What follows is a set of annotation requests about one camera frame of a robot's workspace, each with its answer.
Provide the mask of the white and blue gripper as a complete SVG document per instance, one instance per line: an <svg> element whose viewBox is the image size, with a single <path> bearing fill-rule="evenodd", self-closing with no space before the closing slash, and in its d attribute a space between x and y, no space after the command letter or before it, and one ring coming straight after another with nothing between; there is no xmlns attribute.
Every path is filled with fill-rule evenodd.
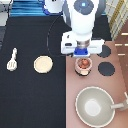
<svg viewBox="0 0 128 128"><path fill-rule="evenodd" d="M102 52L103 39L88 39L78 41L72 31L65 32L62 35L61 53L73 57L87 58L91 54L100 54Z"/></svg>

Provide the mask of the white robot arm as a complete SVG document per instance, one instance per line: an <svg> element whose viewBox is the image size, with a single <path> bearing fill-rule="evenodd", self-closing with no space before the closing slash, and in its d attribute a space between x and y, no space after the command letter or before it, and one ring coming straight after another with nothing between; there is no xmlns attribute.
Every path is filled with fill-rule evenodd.
<svg viewBox="0 0 128 128"><path fill-rule="evenodd" d="M50 14L61 13L71 28L62 35L62 54L89 57L102 52L104 40L93 39L92 30L105 7L106 0L44 0L44 9Z"/></svg>

